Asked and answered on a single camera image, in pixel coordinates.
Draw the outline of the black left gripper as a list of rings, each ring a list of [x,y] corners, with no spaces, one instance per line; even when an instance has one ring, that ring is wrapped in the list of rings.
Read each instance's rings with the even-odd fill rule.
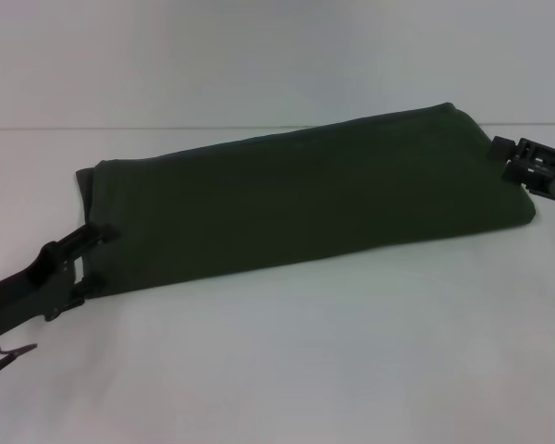
[[[0,281],[0,336],[37,316],[51,321],[60,314],[103,296],[98,274],[75,282],[74,262],[93,247],[119,237],[110,225],[85,224],[59,241],[45,244],[22,271]]]

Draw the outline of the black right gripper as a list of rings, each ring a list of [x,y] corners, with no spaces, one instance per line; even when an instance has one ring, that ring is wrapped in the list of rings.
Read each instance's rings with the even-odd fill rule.
[[[555,201],[555,149],[521,139],[518,143],[496,136],[489,159],[506,163],[501,178],[523,185],[530,193]]]

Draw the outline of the dark green t-shirt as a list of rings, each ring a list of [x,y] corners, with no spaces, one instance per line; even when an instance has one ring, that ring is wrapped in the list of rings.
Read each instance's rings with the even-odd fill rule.
[[[517,228],[536,214],[451,104],[78,172],[104,295]]]

